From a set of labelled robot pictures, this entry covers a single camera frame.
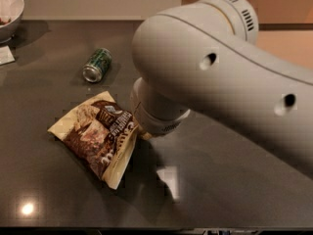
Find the aluminum can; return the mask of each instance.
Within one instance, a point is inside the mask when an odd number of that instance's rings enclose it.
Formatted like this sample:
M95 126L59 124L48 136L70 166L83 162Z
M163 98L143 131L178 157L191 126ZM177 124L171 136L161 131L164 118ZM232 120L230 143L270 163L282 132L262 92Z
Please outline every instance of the aluminum can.
M83 68L83 76L89 82L99 82L110 68L112 55L105 48L97 49Z

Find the white bowl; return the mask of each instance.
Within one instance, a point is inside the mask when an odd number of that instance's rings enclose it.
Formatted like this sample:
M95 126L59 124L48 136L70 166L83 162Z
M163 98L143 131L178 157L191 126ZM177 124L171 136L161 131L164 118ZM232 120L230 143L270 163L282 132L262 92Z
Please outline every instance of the white bowl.
M16 32L24 9L23 0L0 0L0 43L7 42Z

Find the can top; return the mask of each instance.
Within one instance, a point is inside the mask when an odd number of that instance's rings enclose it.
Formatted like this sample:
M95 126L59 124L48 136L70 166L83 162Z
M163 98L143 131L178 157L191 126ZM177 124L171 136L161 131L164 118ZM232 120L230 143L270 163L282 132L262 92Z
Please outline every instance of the can top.
M101 72L94 67L85 67L83 71L83 76L89 82L98 82L102 78Z

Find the white robotic arm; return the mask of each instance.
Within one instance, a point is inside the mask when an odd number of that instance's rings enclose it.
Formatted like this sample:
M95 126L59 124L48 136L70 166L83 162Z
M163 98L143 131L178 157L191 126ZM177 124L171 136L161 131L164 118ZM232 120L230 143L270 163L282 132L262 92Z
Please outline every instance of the white robotic arm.
M313 171L313 72L255 47L257 32L246 0L201 0L148 18L133 39L141 78L132 112L164 135L193 110Z

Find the black table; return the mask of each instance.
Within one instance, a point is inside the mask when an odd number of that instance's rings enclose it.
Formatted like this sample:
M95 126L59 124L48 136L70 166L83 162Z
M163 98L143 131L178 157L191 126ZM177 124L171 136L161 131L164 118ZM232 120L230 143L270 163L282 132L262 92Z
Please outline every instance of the black table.
M129 110L139 24L22 22L9 42L16 61L0 67L0 226L312 227L312 179L201 114L165 137L138 140L115 191L47 132L105 90ZM91 84L82 66L99 47L112 52L112 67Z

